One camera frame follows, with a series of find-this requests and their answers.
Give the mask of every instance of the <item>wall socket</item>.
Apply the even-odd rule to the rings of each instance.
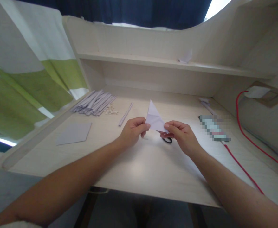
[[[262,98],[255,99],[257,102],[259,102],[269,108],[272,108],[273,106],[278,104],[278,89],[277,88],[269,86],[269,85],[259,82],[259,81],[253,82],[253,84],[250,85],[250,87],[252,87],[252,86],[261,86],[261,87],[266,87],[266,88],[271,89]]]

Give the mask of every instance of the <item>curtain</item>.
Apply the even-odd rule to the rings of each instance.
[[[0,0],[0,138],[18,142],[88,92],[61,18]]]
[[[188,29],[204,21],[212,0],[22,0],[88,21]]]

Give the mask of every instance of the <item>red wire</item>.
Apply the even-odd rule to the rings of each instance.
[[[238,99],[240,97],[241,94],[248,92],[248,91],[242,91],[241,93],[238,94],[237,98],[236,98],[236,114],[237,114],[237,122],[238,122],[238,126],[240,128],[241,133],[247,138],[247,140],[249,140],[254,146],[256,146],[260,151],[262,151],[265,155],[267,155],[269,158],[271,158],[273,161],[275,161],[278,164],[278,161],[273,158],[271,155],[267,154],[267,152],[265,152],[263,149],[261,149],[259,146],[257,146],[248,136],[246,136],[246,134],[243,132],[242,127],[240,125],[240,120],[239,120],[239,110],[238,110]]]
[[[258,186],[258,184],[255,182],[255,180],[250,176],[250,174],[248,174],[248,172],[244,169],[244,167],[237,161],[237,159],[234,157],[234,155],[232,154],[232,152],[230,151],[230,149],[228,148],[227,145],[224,144],[224,146],[226,147],[226,149],[228,150],[228,152],[230,153],[230,155],[232,156],[232,158],[234,158],[234,160],[237,162],[237,164],[240,166],[240,168],[246,173],[246,175],[250,178],[250,180],[255,184],[255,186],[258,188],[258,190],[264,195],[263,191],[260,189],[260,187]]]

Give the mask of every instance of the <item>person's left hand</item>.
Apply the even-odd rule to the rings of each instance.
[[[136,144],[139,139],[139,135],[143,138],[146,131],[151,127],[150,124],[145,123],[144,117],[137,117],[130,119],[125,124],[120,136],[117,138],[119,143],[124,144],[127,148]]]

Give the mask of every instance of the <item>green curtain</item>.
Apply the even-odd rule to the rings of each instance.
[[[17,142],[87,92],[59,11],[0,1],[0,138]]]

